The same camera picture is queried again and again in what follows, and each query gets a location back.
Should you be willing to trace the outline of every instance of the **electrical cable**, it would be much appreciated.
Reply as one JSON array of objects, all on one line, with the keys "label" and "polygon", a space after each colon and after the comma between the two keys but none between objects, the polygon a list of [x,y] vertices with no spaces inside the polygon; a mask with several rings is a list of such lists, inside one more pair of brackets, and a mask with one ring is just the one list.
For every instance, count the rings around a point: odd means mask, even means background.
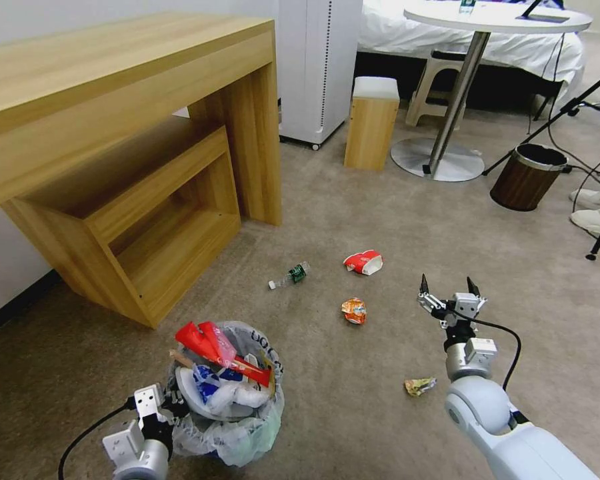
[{"label": "electrical cable", "polygon": [[[547,60],[547,62],[545,63],[545,66],[542,68],[542,73],[540,74],[540,78],[545,79],[545,72],[547,71],[547,67],[551,63],[551,59],[553,58],[553,52],[555,52],[555,48],[558,46],[559,43],[560,43],[560,39],[558,39],[558,41],[555,43],[555,45],[551,49],[551,53],[549,54],[549,60]],[[531,102],[531,104],[529,106],[529,110],[527,112],[527,120],[528,120],[528,122],[527,122],[527,135],[529,135],[531,133],[531,110],[532,109],[533,109],[533,102]]]},{"label": "electrical cable", "polygon": [[[565,42],[565,34],[563,33],[562,37],[560,38],[560,50],[558,50],[558,56],[556,58],[555,67],[553,69],[553,82],[555,82],[557,74],[558,74],[558,62],[560,62],[560,54],[562,54],[562,48],[564,46],[564,42]],[[554,97],[553,101],[551,102],[551,108],[549,110],[549,118],[552,118],[552,116],[553,116],[553,108],[555,107],[556,99],[557,99],[557,96]],[[578,158],[578,156],[574,155],[569,150],[566,150],[565,148],[560,147],[560,145],[558,145],[556,143],[555,139],[553,138],[553,134],[551,133],[551,124],[548,124],[547,132],[549,134],[549,139],[551,140],[551,143],[553,144],[553,146],[555,148],[557,148],[558,150],[562,151],[563,153],[566,153],[567,155],[571,156],[574,160],[580,162],[580,164],[582,164],[586,167],[586,168],[582,168],[582,167],[578,167],[577,165],[572,165],[572,167],[574,167],[574,168],[579,168],[580,170],[584,170],[587,172],[587,176],[585,177],[584,180],[582,180],[582,183],[580,184],[580,187],[578,188],[578,192],[575,194],[575,198],[573,199],[573,204],[571,206],[571,212],[573,213],[575,211],[575,204],[576,204],[576,201],[578,200],[578,196],[580,195],[580,192],[582,191],[582,188],[583,188],[585,182],[589,179],[589,177],[591,177],[593,180],[595,180],[596,182],[598,182],[600,184],[600,179],[597,178],[597,175],[600,176],[600,172],[598,172],[598,168],[600,168],[600,162],[598,162],[598,164],[594,168],[591,168],[584,161],[580,160],[580,158]],[[591,233],[588,230],[585,230],[585,231],[587,232],[587,234],[590,237],[598,240],[598,237],[596,235],[594,235],[593,233]]]},{"label": "electrical cable", "polygon": [[520,336],[516,332],[511,330],[510,328],[504,327],[502,325],[498,325],[497,323],[491,323],[491,322],[487,322],[484,320],[472,319],[471,317],[463,315],[462,313],[457,312],[456,310],[453,310],[453,313],[455,315],[458,315],[461,318],[464,318],[464,320],[479,323],[480,325],[486,325],[487,327],[495,328],[498,330],[503,330],[503,331],[513,335],[513,337],[515,338],[515,342],[516,342],[515,355],[513,356],[513,361],[511,362],[509,371],[507,372],[507,374],[505,376],[505,380],[504,380],[504,382],[502,382],[502,390],[507,391],[507,385],[509,384],[509,380],[511,379],[513,371],[515,370],[515,366],[518,364],[518,359],[520,358],[520,352],[522,352],[522,340],[520,339]]},{"label": "electrical cable", "polygon": [[[560,48],[558,49],[558,56],[555,60],[555,66],[553,68],[553,82],[555,83],[556,78],[558,76],[558,63],[560,62],[560,56],[562,55],[562,49],[564,47],[565,44],[565,34],[563,33],[562,36],[560,37]],[[557,95],[553,98],[552,102],[551,102],[551,108],[549,109],[549,118],[552,118],[553,116],[553,109],[555,108],[555,102],[557,100]],[[553,133],[551,132],[551,124],[548,124],[547,126],[547,132],[549,134],[549,139],[551,140],[551,143],[553,144],[553,146],[555,148],[557,148],[558,150],[560,150],[563,153],[566,153],[568,156],[572,157],[574,160],[576,160],[578,163],[584,165],[584,167],[586,167],[586,169],[584,169],[586,172],[592,172],[592,168],[586,164],[586,162],[584,162],[583,160],[581,160],[580,158],[578,158],[577,155],[575,155],[573,152],[570,152],[569,150],[566,150],[565,148],[562,148],[560,145],[557,144],[557,142],[555,141],[555,139],[553,138]],[[591,178],[593,178],[596,182],[598,182],[600,184],[600,180],[595,177],[595,176],[591,176]]]},{"label": "electrical cable", "polygon": [[92,431],[94,431],[96,428],[98,428],[100,425],[102,425],[107,420],[118,415],[118,413],[123,412],[124,410],[133,410],[134,408],[135,408],[135,400],[133,397],[129,397],[124,405],[116,408],[116,410],[114,410],[112,412],[109,412],[104,417],[102,417],[100,420],[95,422],[92,426],[90,426],[89,428],[84,430],[84,432],[82,432],[80,435],[78,435],[69,444],[69,446],[67,447],[65,452],[62,454],[62,457],[60,458],[60,463],[58,464],[58,480],[64,480],[64,478],[65,478],[65,463],[67,461],[67,458],[68,458],[69,454],[71,453],[71,450],[73,450],[75,448],[75,446],[78,443],[80,443],[80,441],[82,441],[83,438],[85,438],[88,434],[90,434]]},{"label": "electrical cable", "polygon": [[[571,213],[575,212],[575,204],[576,204],[576,202],[577,202],[577,200],[578,200],[578,196],[580,196],[580,192],[582,191],[582,187],[584,187],[584,186],[585,186],[585,182],[588,180],[588,178],[589,178],[589,177],[591,177],[591,174],[592,174],[592,172],[596,171],[596,169],[597,169],[598,167],[600,167],[600,161],[598,162],[598,164],[597,164],[597,165],[596,165],[596,166],[595,166],[595,167],[594,167],[594,168],[593,168],[593,169],[592,169],[590,172],[588,172],[588,174],[587,174],[587,176],[585,177],[585,179],[584,179],[584,180],[582,180],[582,183],[580,184],[580,187],[578,187],[578,192],[575,194],[575,197],[573,198],[573,204],[571,205]],[[587,232],[587,234],[588,234],[590,237],[593,237],[593,238],[595,238],[596,240],[598,240],[598,237],[597,237],[596,235],[594,235],[593,233],[591,233],[590,231],[588,231],[588,230],[585,230],[585,232]]]}]

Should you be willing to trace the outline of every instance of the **trash can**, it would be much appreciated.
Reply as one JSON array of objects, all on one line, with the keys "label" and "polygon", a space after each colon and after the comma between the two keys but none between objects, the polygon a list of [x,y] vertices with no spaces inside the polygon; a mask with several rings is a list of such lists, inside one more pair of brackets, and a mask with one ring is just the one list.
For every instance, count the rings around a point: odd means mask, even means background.
[{"label": "trash can", "polygon": [[[227,465],[242,467],[268,452],[280,430],[285,396],[282,392],[284,368],[277,352],[260,331],[239,321],[219,322],[217,326],[235,347],[238,355],[254,354],[274,369],[275,394],[252,415],[239,421],[213,421],[191,411],[173,428],[173,451],[178,455],[219,457]],[[182,353],[198,365],[209,364],[194,352]],[[169,386],[177,384],[176,364],[169,368]]]},{"label": "trash can", "polygon": [[510,210],[535,210],[566,164],[567,158],[557,150],[536,143],[518,145],[491,189],[491,198]]}]

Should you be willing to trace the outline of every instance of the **white stool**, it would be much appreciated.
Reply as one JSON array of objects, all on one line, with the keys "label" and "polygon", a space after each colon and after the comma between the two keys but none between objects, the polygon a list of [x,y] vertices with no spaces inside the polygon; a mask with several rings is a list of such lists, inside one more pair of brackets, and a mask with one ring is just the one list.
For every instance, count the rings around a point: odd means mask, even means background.
[{"label": "white stool", "polygon": [[365,170],[382,170],[385,167],[399,104],[395,79],[355,79],[345,151],[346,167]]},{"label": "white stool", "polygon": [[[442,70],[456,70],[460,72],[462,68],[462,62],[464,60],[464,54],[460,53],[444,53],[438,51],[432,51],[431,55],[427,60],[427,65],[422,76],[420,77],[420,83],[409,102],[409,109],[407,110],[407,116],[405,123],[410,127],[418,125],[418,120],[422,115],[434,115],[436,117],[444,117],[447,113],[447,107],[444,105],[436,105],[433,103],[427,103],[427,99],[444,99],[449,100],[451,98],[451,92],[440,92],[431,90],[431,85],[435,76],[442,72]],[[464,104],[460,107],[460,118],[465,114]]]}]

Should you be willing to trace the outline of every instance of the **table top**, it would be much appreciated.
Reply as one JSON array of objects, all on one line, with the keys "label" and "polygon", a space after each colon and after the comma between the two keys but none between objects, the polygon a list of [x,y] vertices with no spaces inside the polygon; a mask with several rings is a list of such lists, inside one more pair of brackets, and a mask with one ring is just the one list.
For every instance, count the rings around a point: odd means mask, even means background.
[{"label": "table top", "polygon": [[537,7],[532,15],[564,17],[562,23],[518,19],[528,8],[518,3],[476,2],[470,15],[460,14],[459,1],[408,0],[405,16],[438,27],[490,33],[566,33],[586,30],[592,18],[570,10]]},{"label": "table top", "polygon": [[135,67],[185,51],[188,58],[205,55],[261,33],[270,22],[166,12],[0,45],[0,112],[94,80],[111,87],[113,77]]}]

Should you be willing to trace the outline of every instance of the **bottle on table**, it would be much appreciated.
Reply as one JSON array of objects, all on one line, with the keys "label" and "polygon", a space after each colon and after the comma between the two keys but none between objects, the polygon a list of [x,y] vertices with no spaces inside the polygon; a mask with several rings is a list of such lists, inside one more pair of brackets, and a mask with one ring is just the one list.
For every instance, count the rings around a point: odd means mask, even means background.
[{"label": "bottle on table", "polygon": [[475,0],[461,0],[460,2],[460,13],[463,15],[470,15],[475,6]]},{"label": "bottle on table", "polygon": [[294,283],[298,283],[300,280],[307,276],[308,272],[309,264],[307,262],[299,263],[294,268],[289,270],[287,274],[284,277],[282,277],[282,279],[278,281],[271,280],[269,282],[269,288],[271,290],[275,290],[276,288],[282,288],[288,285],[293,285]]}]

